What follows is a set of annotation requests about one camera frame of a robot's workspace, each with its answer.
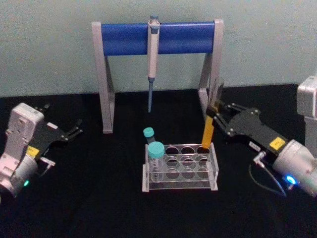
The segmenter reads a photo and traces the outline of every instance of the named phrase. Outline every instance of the yellow warning label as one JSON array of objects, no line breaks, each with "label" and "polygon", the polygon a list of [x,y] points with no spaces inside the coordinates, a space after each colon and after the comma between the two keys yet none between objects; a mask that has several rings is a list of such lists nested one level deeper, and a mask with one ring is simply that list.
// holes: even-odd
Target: yellow warning label
[{"label": "yellow warning label", "polygon": [[30,156],[35,157],[39,153],[39,150],[37,148],[32,147],[32,146],[28,146],[26,153]]},{"label": "yellow warning label", "polygon": [[279,150],[285,144],[285,140],[281,137],[276,137],[269,145],[274,150]]}]

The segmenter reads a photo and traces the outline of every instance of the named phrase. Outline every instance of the teal tube cap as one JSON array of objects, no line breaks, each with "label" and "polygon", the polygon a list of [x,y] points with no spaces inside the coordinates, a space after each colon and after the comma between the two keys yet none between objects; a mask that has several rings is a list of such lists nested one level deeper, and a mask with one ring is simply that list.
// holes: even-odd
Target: teal tube cap
[{"label": "teal tube cap", "polygon": [[147,127],[143,130],[143,134],[146,138],[149,138],[151,136],[154,136],[154,130],[152,127]]},{"label": "teal tube cap", "polygon": [[151,158],[156,159],[164,155],[164,145],[158,141],[152,142],[148,146],[148,154]]}]

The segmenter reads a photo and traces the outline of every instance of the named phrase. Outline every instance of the test tube rack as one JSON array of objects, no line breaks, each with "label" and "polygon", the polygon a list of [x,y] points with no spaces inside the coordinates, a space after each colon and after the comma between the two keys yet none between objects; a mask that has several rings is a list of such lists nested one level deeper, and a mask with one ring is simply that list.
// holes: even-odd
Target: test tube rack
[{"label": "test tube rack", "polygon": [[208,188],[218,190],[218,163],[213,143],[209,149],[201,144],[164,145],[160,170],[151,168],[148,145],[145,145],[142,192],[155,189]]}]

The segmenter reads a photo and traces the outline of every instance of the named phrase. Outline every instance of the blue led light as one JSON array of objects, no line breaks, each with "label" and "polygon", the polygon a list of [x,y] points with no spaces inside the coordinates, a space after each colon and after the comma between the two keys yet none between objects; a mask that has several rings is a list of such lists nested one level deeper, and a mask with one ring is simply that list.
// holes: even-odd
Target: blue led light
[{"label": "blue led light", "polygon": [[292,176],[286,176],[286,180],[289,181],[291,184],[296,184],[296,181]]}]

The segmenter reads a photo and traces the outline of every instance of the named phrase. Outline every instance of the black table surface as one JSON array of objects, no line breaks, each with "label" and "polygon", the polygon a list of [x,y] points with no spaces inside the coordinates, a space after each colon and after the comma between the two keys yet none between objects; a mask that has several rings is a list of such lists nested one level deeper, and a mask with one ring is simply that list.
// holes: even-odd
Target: black table surface
[{"label": "black table surface", "polygon": [[[296,113],[297,85],[225,88],[223,100],[261,110],[260,118],[289,139],[304,143]],[[151,126],[163,144],[200,143],[204,120],[196,90],[118,93],[113,134],[102,134],[98,94],[0,99],[0,151],[10,110],[20,102],[53,106],[46,120],[64,130],[82,119],[84,133],[47,157],[56,166],[33,177],[8,206],[0,207],[0,237],[317,237],[316,200],[299,188],[287,198],[255,185],[248,166],[256,155],[226,144],[215,130],[218,191],[142,192],[142,130]],[[256,167],[254,176],[274,186]]]}]

